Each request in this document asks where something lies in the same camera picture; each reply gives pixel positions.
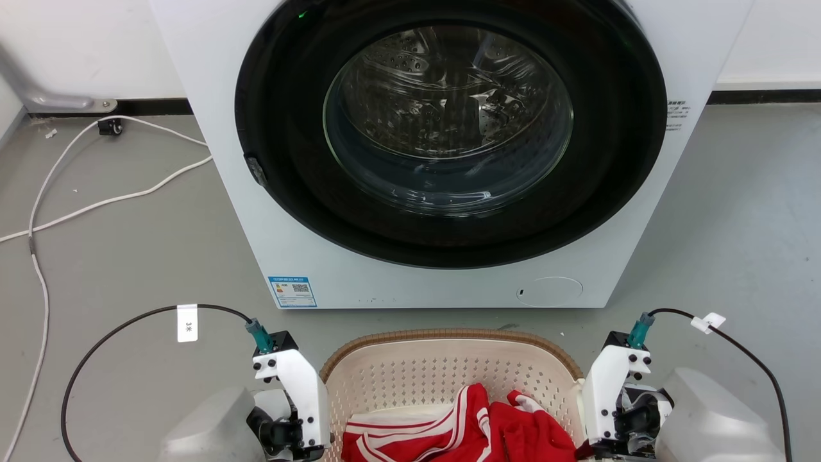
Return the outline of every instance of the white tag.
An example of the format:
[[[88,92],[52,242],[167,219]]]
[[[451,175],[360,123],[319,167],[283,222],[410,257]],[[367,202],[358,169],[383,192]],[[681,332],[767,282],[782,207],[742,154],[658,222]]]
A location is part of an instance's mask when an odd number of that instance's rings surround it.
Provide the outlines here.
[[[720,314],[710,313],[701,319],[699,317],[693,317],[692,321],[690,321],[690,325],[695,327],[698,330],[701,330],[705,334],[710,333],[710,326],[715,327],[716,329],[724,322],[727,318]]]
[[[197,341],[197,305],[177,305],[177,342]]]

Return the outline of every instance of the washing machine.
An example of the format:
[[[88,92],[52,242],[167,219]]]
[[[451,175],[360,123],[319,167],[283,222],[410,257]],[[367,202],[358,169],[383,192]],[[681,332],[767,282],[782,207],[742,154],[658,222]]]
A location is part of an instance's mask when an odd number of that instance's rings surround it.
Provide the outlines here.
[[[277,307],[604,307],[751,3],[153,9]]]

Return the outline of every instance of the teal connector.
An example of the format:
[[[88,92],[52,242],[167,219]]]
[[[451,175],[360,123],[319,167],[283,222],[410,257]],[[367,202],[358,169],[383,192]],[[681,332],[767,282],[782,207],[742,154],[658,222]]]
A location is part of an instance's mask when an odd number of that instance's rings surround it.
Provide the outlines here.
[[[268,335],[268,331],[259,324],[256,318],[251,318],[250,324],[245,324],[245,330],[254,336],[254,341],[261,354],[268,354],[273,351],[273,340]]]
[[[650,316],[649,313],[641,313],[641,318],[633,325],[633,330],[630,331],[630,336],[627,337],[627,344],[634,349],[642,349],[644,347],[644,339],[647,337],[647,331],[656,320],[655,317]]]

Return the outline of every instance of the gray floor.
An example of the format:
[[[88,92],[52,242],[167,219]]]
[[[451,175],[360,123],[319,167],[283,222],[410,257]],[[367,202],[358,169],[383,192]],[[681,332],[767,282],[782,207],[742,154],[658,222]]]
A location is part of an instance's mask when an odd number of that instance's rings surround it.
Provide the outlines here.
[[[154,122],[199,136],[191,117]],[[25,227],[48,169],[88,120],[37,122],[0,151],[0,236]],[[57,129],[57,135],[44,135]],[[85,351],[114,326],[177,303],[219,303],[288,329],[317,367],[360,335],[434,327],[523,330],[589,367],[611,329],[654,307],[721,312],[725,330],[771,366],[787,396],[796,460],[816,460],[821,400],[821,106],[711,107],[699,122],[607,308],[280,312],[273,308],[212,164],[155,194],[106,206],[38,233],[52,295],[52,333],[40,386],[14,460],[69,460],[62,392]],[[87,136],[45,197],[44,223],[154,185],[205,149],[130,124],[119,139]],[[223,313],[200,315],[200,341],[178,344],[173,315],[124,330],[89,361],[68,427],[87,462],[152,460],[162,436],[224,386],[257,386],[251,342]],[[0,244],[0,446],[5,450],[34,369],[43,308],[24,238]],[[716,335],[674,316],[649,336],[659,385],[672,367],[707,372],[761,413],[780,444],[766,376]]]

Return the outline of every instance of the black baseboard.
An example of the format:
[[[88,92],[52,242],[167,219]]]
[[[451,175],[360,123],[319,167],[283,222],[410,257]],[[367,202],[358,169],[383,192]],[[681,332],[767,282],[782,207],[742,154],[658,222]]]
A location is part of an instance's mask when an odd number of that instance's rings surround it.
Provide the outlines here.
[[[821,90],[714,91],[707,104],[821,103]]]
[[[119,99],[117,108],[110,113],[32,113],[33,118],[76,118],[127,115],[132,117],[158,115],[192,115],[187,98],[166,99]]]
[[[819,90],[732,90],[714,91],[707,105],[711,104],[779,104],[779,103],[821,103]],[[158,115],[191,115],[191,105],[186,98],[171,99],[120,99],[117,109],[109,114],[83,113],[33,113],[35,118],[102,117],[104,115],[127,115],[132,117]]]

